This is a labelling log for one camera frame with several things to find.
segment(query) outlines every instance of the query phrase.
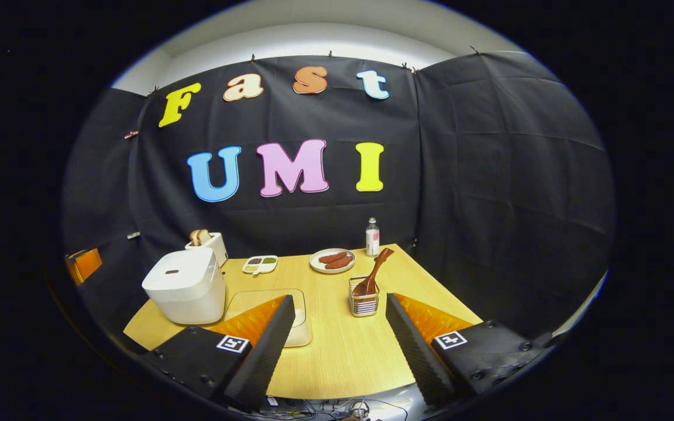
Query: bottle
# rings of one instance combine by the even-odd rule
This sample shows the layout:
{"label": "bottle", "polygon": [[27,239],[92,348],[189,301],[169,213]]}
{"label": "bottle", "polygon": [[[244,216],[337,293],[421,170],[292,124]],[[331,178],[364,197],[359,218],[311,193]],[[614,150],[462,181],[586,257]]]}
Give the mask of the bottle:
{"label": "bottle", "polygon": [[376,226],[376,218],[369,219],[369,227],[366,228],[366,254],[371,257],[379,255],[379,227]]}

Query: black fabric backdrop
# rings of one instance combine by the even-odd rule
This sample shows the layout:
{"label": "black fabric backdrop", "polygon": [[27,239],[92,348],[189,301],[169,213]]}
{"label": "black fabric backdrop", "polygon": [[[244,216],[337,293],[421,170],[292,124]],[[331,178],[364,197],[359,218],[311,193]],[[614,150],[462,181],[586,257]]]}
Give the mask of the black fabric backdrop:
{"label": "black fabric backdrop", "polygon": [[[326,90],[294,93],[295,72],[320,65],[329,71]],[[367,96],[355,77],[363,70],[386,77],[388,99]],[[264,92],[223,101],[227,82],[250,73],[262,76]],[[179,122],[158,127],[166,94],[195,82],[201,91]],[[198,227],[222,232],[232,258],[287,256],[361,247],[375,216],[382,243],[398,243],[480,317],[525,336],[564,322],[607,268],[615,219],[607,155],[578,101],[527,54],[465,56],[417,75],[351,58],[271,58],[160,89],[145,101],[138,127],[142,102],[107,93],[65,182],[65,253],[114,242],[101,249],[113,263],[82,293],[118,335],[145,299],[140,284],[152,264],[181,250]],[[307,139],[326,141],[329,189],[262,197],[256,147],[278,142],[294,159]],[[385,148],[380,192],[356,190],[359,142]],[[187,159],[212,154],[211,184],[221,186],[217,151],[227,146],[242,149],[238,191],[204,202]],[[121,162],[106,166],[106,157]],[[141,236],[126,240],[134,231]]]}

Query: colorful foam letter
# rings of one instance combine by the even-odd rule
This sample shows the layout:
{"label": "colorful foam letter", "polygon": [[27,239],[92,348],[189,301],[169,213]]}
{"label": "colorful foam letter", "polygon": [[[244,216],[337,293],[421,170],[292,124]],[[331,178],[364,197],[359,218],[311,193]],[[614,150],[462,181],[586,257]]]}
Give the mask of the colorful foam letter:
{"label": "colorful foam letter", "polygon": [[303,182],[300,184],[300,191],[305,194],[316,194],[329,189],[321,165],[321,152],[324,147],[326,142],[322,139],[304,141],[295,160],[292,161],[279,143],[265,143],[257,147],[256,153],[262,155],[264,162],[264,188],[260,190],[260,194],[264,197],[273,197],[283,192],[276,176],[283,181],[288,192],[294,192],[301,173]]}
{"label": "colorful foam letter", "polygon": [[178,109],[186,109],[192,101],[192,94],[196,94],[200,90],[201,85],[195,83],[168,94],[166,96],[166,99],[168,99],[168,103],[166,103],[166,112],[163,115],[163,119],[158,123],[158,127],[178,122],[181,119],[181,114],[178,112]]}
{"label": "colorful foam letter", "polygon": [[376,99],[386,99],[388,98],[388,91],[383,91],[379,83],[385,83],[386,78],[382,75],[378,75],[376,70],[366,70],[365,72],[360,72],[356,74],[358,79],[363,80],[363,89],[366,90],[366,93],[372,98]]}
{"label": "colorful foam letter", "polygon": [[262,88],[262,77],[257,74],[245,74],[235,77],[228,82],[228,88],[222,94],[222,99],[226,101],[238,101],[241,98],[254,98],[264,92]]}
{"label": "colorful foam letter", "polygon": [[201,152],[189,157],[187,165],[192,168],[192,185],[199,199],[204,200],[204,202],[222,202],[236,194],[236,190],[238,190],[238,154],[240,153],[240,146],[223,147],[217,152],[217,156],[222,158],[222,165],[225,166],[225,184],[222,187],[213,187],[209,183],[208,162],[212,160],[212,154]]}
{"label": "colorful foam letter", "polygon": [[306,66],[295,73],[293,90],[297,94],[318,94],[326,89],[326,69],[321,66]]}
{"label": "colorful foam letter", "polygon": [[383,146],[378,143],[363,142],[355,145],[360,154],[360,181],[355,185],[359,192],[377,192],[383,189],[379,179],[379,155]]}

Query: wire basket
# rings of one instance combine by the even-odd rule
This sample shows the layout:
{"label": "wire basket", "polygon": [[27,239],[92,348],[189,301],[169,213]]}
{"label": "wire basket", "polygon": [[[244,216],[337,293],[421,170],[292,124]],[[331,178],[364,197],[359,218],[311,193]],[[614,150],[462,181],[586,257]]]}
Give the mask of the wire basket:
{"label": "wire basket", "polygon": [[348,281],[348,300],[350,301],[350,312],[355,317],[366,317],[374,315],[379,309],[379,285],[376,284],[376,294],[367,294],[361,296],[353,296],[353,290],[356,285],[361,283],[368,276],[352,277]]}

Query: wooden spatula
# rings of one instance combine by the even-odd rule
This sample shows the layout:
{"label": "wooden spatula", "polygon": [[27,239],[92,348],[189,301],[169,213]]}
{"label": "wooden spatula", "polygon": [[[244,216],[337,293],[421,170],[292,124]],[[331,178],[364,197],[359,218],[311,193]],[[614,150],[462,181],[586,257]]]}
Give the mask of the wooden spatula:
{"label": "wooden spatula", "polygon": [[386,261],[386,258],[390,256],[392,253],[394,253],[394,250],[390,249],[384,249],[379,253],[379,256],[376,258],[376,264],[374,264],[374,269],[372,270],[371,274],[369,277],[363,280],[363,282],[359,283],[358,285],[355,285],[355,289],[353,290],[353,296],[361,296],[361,295],[370,295],[370,294],[376,294],[376,272],[379,271],[379,267],[381,267],[381,264]]}

